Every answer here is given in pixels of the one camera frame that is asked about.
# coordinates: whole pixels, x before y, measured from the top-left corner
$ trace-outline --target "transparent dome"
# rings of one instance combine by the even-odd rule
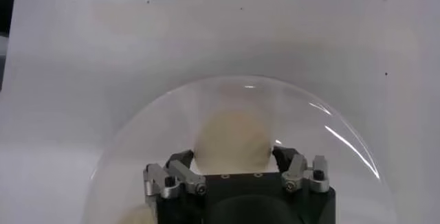
[[[207,131],[207,124],[229,120],[230,114],[221,115],[226,113],[252,117],[242,119],[248,125],[243,128],[263,125],[261,134],[272,146],[295,148],[309,161],[324,155],[330,185],[336,191],[336,223],[396,223],[389,190],[353,128],[319,98],[260,76],[198,80],[143,108],[102,156],[91,183],[84,223],[116,224],[128,211],[144,205],[145,165],[164,165],[171,154],[193,149],[206,138],[201,132]],[[194,161],[191,169],[200,172],[197,164]],[[272,157],[263,168],[276,170]]]

